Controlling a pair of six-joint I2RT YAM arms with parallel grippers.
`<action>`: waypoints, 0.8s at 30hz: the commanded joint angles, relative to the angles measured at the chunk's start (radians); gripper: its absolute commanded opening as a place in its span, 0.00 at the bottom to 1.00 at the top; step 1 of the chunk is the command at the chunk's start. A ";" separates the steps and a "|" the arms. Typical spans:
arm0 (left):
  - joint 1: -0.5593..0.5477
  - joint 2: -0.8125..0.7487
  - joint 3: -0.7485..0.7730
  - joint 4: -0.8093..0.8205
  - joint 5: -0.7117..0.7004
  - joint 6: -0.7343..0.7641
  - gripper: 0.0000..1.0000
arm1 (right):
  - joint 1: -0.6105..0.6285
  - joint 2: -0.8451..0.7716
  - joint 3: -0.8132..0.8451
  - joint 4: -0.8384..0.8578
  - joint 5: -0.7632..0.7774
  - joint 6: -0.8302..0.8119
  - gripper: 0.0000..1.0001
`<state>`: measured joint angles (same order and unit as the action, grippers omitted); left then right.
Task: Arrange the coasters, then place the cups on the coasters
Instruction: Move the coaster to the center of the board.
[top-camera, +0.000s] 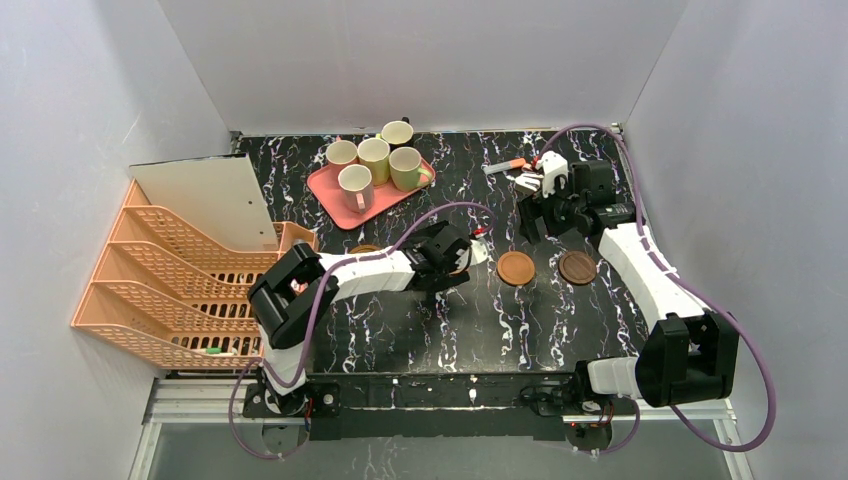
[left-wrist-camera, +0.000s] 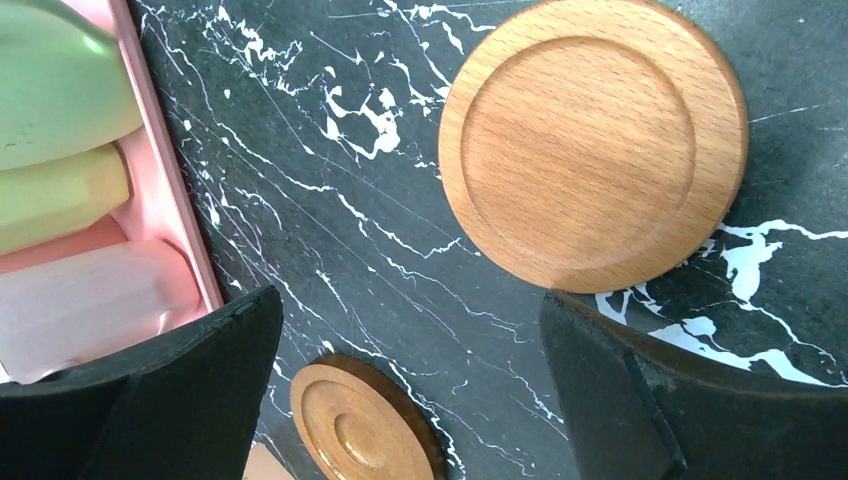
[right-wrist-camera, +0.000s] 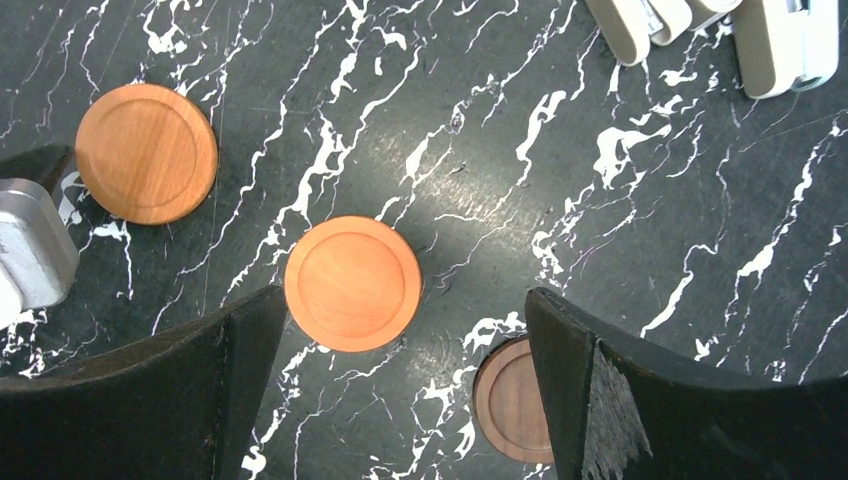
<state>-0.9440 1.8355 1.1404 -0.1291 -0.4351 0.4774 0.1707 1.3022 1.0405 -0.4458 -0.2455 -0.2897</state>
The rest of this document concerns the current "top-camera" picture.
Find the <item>pink mug large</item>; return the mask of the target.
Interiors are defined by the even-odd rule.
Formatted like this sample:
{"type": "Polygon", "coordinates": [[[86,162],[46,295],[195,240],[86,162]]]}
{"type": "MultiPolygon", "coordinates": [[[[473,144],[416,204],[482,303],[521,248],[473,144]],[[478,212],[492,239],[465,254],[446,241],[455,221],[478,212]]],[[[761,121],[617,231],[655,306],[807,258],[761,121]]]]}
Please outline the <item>pink mug large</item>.
{"type": "Polygon", "coordinates": [[[365,214],[374,203],[374,184],[371,171],[363,165],[351,164],[337,177],[344,205],[352,212],[365,214]]]}

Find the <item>green mug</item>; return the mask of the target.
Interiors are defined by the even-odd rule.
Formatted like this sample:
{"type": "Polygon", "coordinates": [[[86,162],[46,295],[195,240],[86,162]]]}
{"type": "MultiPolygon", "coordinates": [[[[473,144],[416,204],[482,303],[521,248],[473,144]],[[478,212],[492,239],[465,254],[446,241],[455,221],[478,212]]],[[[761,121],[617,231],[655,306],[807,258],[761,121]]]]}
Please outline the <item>green mug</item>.
{"type": "Polygon", "coordinates": [[[411,192],[429,185],[434,174],[423,164],[420,152],[413,147],[400,147],[389,156],[390,175],[395,187],[411,192]]]}

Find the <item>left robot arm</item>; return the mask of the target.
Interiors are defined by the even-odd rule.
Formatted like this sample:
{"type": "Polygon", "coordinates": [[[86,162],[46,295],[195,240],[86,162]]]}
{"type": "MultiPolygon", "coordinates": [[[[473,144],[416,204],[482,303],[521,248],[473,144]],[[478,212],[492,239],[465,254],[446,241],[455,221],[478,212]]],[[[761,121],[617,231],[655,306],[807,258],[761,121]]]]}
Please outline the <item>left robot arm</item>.
{"type": "Polygon", "coordinates": [[[324,254],[310,245],[285,253],[248,291],[259,326],[261,403],[274,413],[306,409],[306,352],[318,322],[338,302],[379,292],[437,293],[459,286],[489,257],[475,234],[446,221],[413,231],[397,247],[354,254],[324,254]]]}

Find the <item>pink serving tray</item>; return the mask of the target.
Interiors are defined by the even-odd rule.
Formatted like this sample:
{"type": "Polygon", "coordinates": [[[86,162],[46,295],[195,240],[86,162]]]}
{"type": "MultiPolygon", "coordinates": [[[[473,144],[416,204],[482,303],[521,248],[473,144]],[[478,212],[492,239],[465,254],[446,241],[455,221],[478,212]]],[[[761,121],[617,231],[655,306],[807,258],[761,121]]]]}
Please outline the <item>pink serving tray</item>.
{"type": "Polygon", "coordinates": [[[408,200],[415,192],[426,188],[430,184],[428,177],[435,178],[435,170],[424,159],[421,159],[419,168],[424,171],[421,176],[424,182],[422,186],[402,191],[396,187],[392,179],[389,179],[385,184],[374,188],[373,205],[365,213],[353,211],[347,206],[345,193],[338,184],[338,172],[330,166],[322,167],[310,174],[307,186],[338,228],[353,230],[394,205],[408,200]]]}

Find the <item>dark brown wooden coaster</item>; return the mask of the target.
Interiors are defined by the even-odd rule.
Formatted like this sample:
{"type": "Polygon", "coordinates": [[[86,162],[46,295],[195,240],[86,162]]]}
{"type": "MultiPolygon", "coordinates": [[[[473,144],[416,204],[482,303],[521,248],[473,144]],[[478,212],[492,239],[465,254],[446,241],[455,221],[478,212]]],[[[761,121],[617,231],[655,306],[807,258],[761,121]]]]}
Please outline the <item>dark brown wooden coaster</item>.
{"type": "Polygon", "coordinates": [[[558,261],[561,277],[572,285],[590,284],[597,276],[597,266],[593,258],[585,252],[567,251],[558,261]]]}

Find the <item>light wooden coaster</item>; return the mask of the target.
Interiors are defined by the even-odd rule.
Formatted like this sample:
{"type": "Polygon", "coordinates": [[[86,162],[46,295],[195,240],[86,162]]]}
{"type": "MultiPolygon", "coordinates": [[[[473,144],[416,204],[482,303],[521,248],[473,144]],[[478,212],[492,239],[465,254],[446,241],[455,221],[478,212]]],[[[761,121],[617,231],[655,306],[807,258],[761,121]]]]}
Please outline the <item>light wooden coaster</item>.
{"type": "Polygon", "coordinates": [[[509,251],[501,255],[496,269],[499,278],[511,286],[526,285],[536,274],[532,258],[519,251],[509,251]]]}

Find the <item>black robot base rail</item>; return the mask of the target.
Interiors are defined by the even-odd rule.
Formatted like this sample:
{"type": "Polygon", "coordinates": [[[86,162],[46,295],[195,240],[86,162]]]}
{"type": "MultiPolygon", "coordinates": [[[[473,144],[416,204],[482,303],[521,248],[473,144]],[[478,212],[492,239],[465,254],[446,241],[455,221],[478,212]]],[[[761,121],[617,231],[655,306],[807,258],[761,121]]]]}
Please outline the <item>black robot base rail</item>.
{"type": "Polygon", "coordinates": [[[378,437],[531,437],[603,449],[615,425],[674,421],[669,407],[577,391],[569,372],[314,373],[288,394],[260,372],[242,381],[155,382],[145,421],[293,427],[313,441],[378,437]]]}

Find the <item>brown grooved wooden coaster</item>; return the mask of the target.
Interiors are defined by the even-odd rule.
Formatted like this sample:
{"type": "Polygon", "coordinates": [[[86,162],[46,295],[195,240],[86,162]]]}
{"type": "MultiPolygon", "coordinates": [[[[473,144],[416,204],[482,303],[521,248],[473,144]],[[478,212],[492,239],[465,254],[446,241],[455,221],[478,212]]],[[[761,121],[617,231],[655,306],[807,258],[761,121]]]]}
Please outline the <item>brown grooved wooden coaster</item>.
{"type": "Polygon", "coordinates": [[[358,254],[366,254],[366,253],[375,253],[379,252],[381,248],[372,244],[362,244],[358,245],[349,250],[350,254],[358,255],[358,254]]]}

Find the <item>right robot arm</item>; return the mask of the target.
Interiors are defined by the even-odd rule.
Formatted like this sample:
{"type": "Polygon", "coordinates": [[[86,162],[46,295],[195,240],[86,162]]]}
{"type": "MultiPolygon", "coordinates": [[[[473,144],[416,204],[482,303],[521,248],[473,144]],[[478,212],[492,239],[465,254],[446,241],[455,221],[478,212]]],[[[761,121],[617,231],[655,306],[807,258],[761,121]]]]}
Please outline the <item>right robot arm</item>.
{"type": "Polygon", "coordinates": [[[616,192],[611,164],[568,163],[549,152],[515,180],[519,233],[537,243],[572,229],[588,238],[633,295],[650,335],[635,357],[581,361],[576,402],[614,396],[664,407],[730,395],[739,335],[728,320],[673,280],[634,202],[616,192]]]}

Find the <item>plain brown coaster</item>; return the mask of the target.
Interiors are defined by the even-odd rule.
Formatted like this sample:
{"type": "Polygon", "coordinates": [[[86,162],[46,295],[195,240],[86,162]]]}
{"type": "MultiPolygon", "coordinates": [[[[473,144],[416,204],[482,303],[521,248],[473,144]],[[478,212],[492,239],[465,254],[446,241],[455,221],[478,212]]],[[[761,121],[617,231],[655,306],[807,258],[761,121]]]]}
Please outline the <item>plain brown coaster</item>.
{"type": "Polygon", "coordinates": [[[472,259],[473,252],[471,248],[460,252],[459,257],[457,259],[457,268],[451,273],[451,275],[456,276],[466,272],[470,267],[472,259]]]}

